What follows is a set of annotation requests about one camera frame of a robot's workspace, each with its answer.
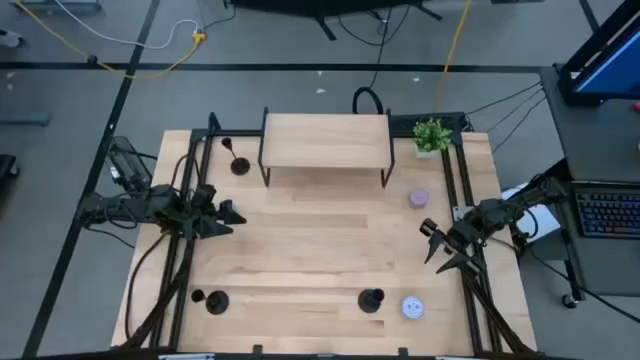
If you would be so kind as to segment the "black power strip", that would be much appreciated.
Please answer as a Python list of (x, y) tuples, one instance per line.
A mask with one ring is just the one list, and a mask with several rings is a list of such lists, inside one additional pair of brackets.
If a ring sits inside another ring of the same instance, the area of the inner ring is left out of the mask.
[(391, 116), (391, 135), (394, 138), (410, 138), (414, 136), (413, 128), (417, 123), (428, 120), (439, 120), (441, 126), (451, 130), (457, 136), (467, 126), (463, 112), (425, 113)]

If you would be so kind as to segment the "black candlestick holder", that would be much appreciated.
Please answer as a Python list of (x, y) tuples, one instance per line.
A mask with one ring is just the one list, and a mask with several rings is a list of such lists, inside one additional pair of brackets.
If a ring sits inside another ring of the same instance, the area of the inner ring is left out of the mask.
[(230, 298), (225, 291), (215, 290), (208, 295), (201, 289), (191, 292), (191, 300), (193, 302), (203, 302), (206, 310), (212, 315), (220, 315), (224, 313), (230, 304)]
[(247, 158), (238, 157), (233, 149), (232, 139), (230, 137), (224, 137), (221, 140), (221, 144), (226, 148), (233, 156), (233, 160), (230, 164), (232, 173), (236, 176), (242, 176), (249, 172), (250, 162)]
[(380, 288), (364, 289), (358, 295), (358, 306), (365, 313), (375, 313), (381, 307), (385, 292)]

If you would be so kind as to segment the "grey equipment cart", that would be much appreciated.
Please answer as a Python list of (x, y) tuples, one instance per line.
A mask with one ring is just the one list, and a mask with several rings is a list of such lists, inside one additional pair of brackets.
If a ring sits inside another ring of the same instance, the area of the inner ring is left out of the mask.
[(544, 67), (539, 76), (564, 154), (558, 170), (569, 200), (557, 209), (576, 280), (601, 296), (640, 298), (640, 240), (584, 237), (573, 199), (580, 184), (640, 187), (640, 114), (628, 100), (569, 106), (559, 72)]

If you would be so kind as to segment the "black chair base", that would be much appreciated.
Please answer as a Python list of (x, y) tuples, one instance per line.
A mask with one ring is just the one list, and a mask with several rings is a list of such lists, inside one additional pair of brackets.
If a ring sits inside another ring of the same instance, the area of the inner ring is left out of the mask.
[(0, 180), (17, 177), (20, 169), (14, 155), (0, 154)]

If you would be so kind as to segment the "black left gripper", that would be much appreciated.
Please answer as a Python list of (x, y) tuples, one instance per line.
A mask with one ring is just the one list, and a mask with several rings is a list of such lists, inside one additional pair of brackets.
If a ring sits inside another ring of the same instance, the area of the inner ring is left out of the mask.
[(197, 185), (191, 196), (182, 197), (178, 202), (179, 226), (177, 234), (185, 239), (206, 239), (229, 235), (233, 229), (224, 224), (245, 224), (246, 218), (234, 208), (233, 201), (223, 200), (219, 204), (217, 222), (213, 198), (216, 189), (213, 185)]

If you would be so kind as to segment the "purple candle jar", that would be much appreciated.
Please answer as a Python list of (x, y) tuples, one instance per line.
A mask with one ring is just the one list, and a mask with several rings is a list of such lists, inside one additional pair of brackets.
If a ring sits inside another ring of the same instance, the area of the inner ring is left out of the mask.
[(412, 208), (422, 209), (428, 205), (430, 195), (427, 190), (419, 188), (412, 190), (408, 195), (408, 199)]

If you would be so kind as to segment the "wooden shelf riser black legs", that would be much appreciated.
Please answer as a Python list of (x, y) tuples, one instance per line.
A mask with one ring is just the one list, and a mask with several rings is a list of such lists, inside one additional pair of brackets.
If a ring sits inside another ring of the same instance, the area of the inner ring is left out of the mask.
[(395, 167), (391, 113), (263, 111), (257, 164), (265, 186), (274, 168), (374, 169), (385, 187)]

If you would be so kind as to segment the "black partition screen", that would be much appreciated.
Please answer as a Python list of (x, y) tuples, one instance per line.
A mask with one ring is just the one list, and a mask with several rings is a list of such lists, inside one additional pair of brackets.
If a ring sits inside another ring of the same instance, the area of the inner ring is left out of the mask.
[(382, 8), (409, 5), (417, 8), (437, 21), (442, 16), (422, 5), (424, 0), (223, 0), (235, 7), (256, 11), (308, 17), (314, 19), (325, 32), (330, 41), (336, 37), (326, 25), (327, 17), (338, 15), (371, 12)]

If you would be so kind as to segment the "black aluminium frame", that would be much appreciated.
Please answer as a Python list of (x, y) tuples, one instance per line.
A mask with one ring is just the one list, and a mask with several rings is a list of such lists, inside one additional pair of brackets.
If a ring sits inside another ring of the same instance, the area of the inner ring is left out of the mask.
[[(257, 164), (260, 131), (232, 135), (250, 170), (236, 176), (232, 154), (215, 141), (196, 146), (199, 174), (218, 200), (230, 199), (246, 218), (230, 235), (199, 240), (187, 283), (162, 318), (160, 341), (181, 352), (390, 355), (470, 355), (490, 350), (492, 336), (479, 303), (460, 273), (437, 274), (446, 261), (425, 264), (426, 218), (440, 228), (466, 195), (500, 196), (489, 139), (466, 132), (460, 146), (432, 160), (416, 158), (413, 143), (394, 138), (395, 167), (381, 185), (374, 169), (274, 168), (265, 186)], [(429, 192), (425, 208), (408, 199)], [(364, 289), (380, 288), (375, 313), (358, 306)], [(225, 291), (230, 304), (210, 314), (191, 292)], [(424, 315), (407, 319), (402, 300), (416, 296)]]

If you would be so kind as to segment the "person's foot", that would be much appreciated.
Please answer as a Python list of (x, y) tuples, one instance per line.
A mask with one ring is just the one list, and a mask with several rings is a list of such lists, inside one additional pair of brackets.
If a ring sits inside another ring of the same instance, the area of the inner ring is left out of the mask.
[(0, 29), (0, 47), (19, 48), (24, 43), (24, 38), (19, 34), (13, 31)]

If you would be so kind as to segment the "green plant white pot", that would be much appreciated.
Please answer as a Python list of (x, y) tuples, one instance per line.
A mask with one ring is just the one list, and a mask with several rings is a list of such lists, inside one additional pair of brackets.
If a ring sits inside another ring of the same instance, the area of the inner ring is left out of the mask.
[(427, 160), (435, 158), (451, 143), (452, 131), (445, 128), (440, 119), (429, 118), (417, 121), (413, 127), (413, 143), (416, 158)]

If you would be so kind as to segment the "white box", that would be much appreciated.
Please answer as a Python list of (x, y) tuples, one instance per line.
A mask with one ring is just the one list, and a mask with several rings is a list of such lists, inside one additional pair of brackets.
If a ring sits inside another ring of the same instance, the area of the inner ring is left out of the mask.
[(532, 215), (525, 213), (516, 223), (522, 233), (528, 234), (526, 239), (528, 243), (535, 242), (560, 229), (559, 222), (546, 205), (536, 205), (529, 211)]

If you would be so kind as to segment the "black backlit keyboard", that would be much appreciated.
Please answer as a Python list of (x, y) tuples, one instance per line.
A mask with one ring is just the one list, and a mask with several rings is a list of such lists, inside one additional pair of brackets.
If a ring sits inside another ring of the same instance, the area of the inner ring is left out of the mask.
[(640, 240), (640, 187), (580, 184), (573, 199), (584, 237)]

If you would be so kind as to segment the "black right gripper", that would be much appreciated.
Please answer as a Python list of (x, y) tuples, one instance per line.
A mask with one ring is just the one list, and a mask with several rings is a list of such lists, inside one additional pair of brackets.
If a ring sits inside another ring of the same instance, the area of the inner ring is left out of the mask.
[(419, 231), (428, 237), (429, 248), (425, 264), (431, 260), (441, 246), (444, 247), (444, 252), (450, 256), (449, 260), (437, 269), (437, 274), (453, 268), (467, 269), (472, 273), (484, 271), (484, 261), (467, 254), (467, 249), (480, 239), (480, 232), (470, 223), (459, 220), (447, 232), (442, 232), (432, 219), (426, 218), (420, 225)]

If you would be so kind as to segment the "white blue patterned candle jar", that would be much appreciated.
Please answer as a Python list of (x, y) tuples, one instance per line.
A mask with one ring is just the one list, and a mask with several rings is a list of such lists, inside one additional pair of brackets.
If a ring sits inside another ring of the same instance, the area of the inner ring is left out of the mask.
[(416, 296), (407, 296), (402, 300), (401, 310), (407, 319), (416, 320), (424, 315), (424, 303)]

